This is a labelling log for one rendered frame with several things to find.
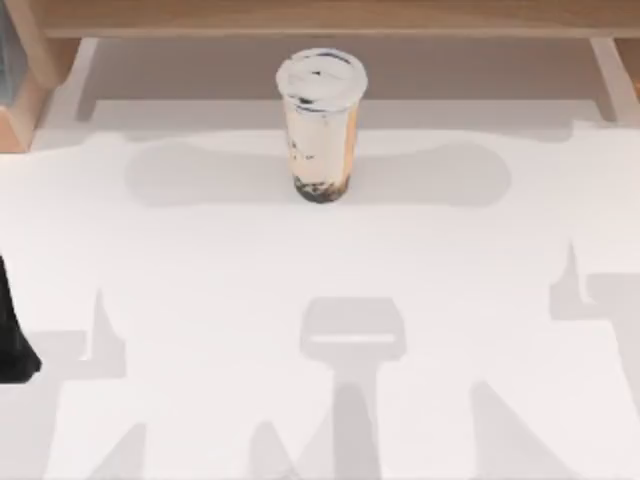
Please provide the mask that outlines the bubble tea cup with lid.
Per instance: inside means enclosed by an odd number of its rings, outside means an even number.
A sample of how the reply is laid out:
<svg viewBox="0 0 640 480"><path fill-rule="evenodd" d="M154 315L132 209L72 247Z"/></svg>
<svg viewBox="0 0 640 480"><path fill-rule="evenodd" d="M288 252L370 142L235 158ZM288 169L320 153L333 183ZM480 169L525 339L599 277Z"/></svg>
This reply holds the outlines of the bubble tea cup with lid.
<svg viewBox="0 0 640 480"><path fill-rule="evenodd" d="M280 65L289 166L305 200L331 203L348 190L360 102L368 87L359 59L333 48L299 51Z"/></svg>

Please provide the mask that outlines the wooden open shelf cabinet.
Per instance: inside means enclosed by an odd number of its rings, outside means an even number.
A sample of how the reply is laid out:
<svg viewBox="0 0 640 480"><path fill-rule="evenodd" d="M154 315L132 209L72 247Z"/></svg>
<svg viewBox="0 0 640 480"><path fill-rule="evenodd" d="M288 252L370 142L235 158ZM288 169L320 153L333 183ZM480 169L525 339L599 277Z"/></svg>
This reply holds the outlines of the wooden open shelf cabinet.
<svg viewBox="0 0 640 480"><path fill-rule="evenodd" d="M434 35L610 37L640 102L640 0L0 0L28 59L0 107L0 152L31 145L50 91L87 37Z"/></svg>

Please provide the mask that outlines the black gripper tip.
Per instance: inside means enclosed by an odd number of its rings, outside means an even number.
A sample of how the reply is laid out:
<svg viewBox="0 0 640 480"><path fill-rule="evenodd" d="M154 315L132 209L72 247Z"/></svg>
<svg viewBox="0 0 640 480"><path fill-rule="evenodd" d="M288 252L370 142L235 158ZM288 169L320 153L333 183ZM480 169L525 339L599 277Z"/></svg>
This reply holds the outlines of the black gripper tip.
<svg viewBox="0 0 640 480"><path fill-rule="evenodd" d="M18 321L3 257L0 255L0 384L24 384L42 361Z"/></svg>

